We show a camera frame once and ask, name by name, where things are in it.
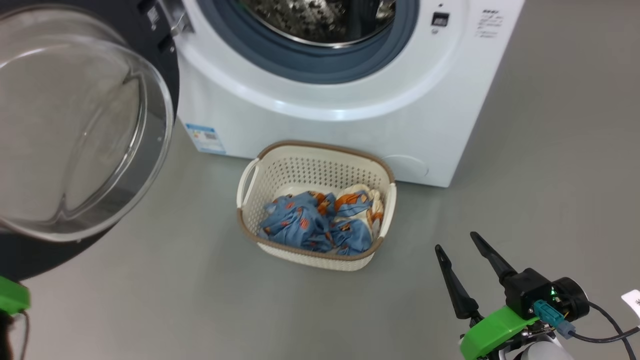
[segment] washing machine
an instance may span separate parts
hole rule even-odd
[[[184,0],[178,116],[202,152],[281,140],[447,187],[523,0]]]

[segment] gray floor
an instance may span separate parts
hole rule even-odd
[[[619,320],[638,288],[640,3],[530,0],[449,189],[401,184],[371,264],[295,265],[236,222],[246,160],[197,153],[177,127],[148,196],[73,261],[29,280],[28,359],[459,359],[433,246],[483,313],[504,297],[469,231],[517,269],[573,277]],[[610,336],[598,314],[579,333]],[[20,343],[18,331],[12,334]],[[640,336],[631,340],[640,352]],[[576,359],[622,344],[563,342]]]

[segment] green plastic part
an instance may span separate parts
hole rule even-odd
[[[29,289],[0,276],[0,311],[13,316],[30,306]]]
[[[460,344],[462,356],[465,360],[483,357],[538,320],[537,317],[524,320],[504,306],[469,329]]]

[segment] clothes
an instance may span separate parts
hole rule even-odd
[[[264,208],[269,216],[260,224],[260,237],[353,256],[371,248],[374,217],[382,219],[383,207],[380,193],[360,184],[341,191],[338,200],[332,193],[304,192],[281,196]]]

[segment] basket handle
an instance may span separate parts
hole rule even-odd
[[[253,159],[253,161],[250,162],[249,165],[247,165],[246,168],[244,169],[244,172],[242,173],[242,177],[240,177],[240,183],[238,184],[238,193],[236,195],[236,205],[238,209],[241,209],[243,205],[246,204],[248,195],[251,193],[251,190],[253,189],[253,184],[255,182],[255,177],[257,175],[257,172],[253,172],[253,177],[251,178],[251,184],[249,184],[249,188],[246,191],[246,195],[244,194],[244,188],[246,188],[246,181],[249,178],[249,174],[251,174],[251,171],[253,170],[253,168],[256,167],[259,161],[260,161],[260,158]]]
[[[387,198],[385,200],[385,215],[382,218],[382,224],[380,225],[380,237],[386,238],[387,231],[389,231],[389,226],[391,225],[391,218],[393,217],[394,211],[396,210],[396,184],[389,184],[389,190],[387,192]]]

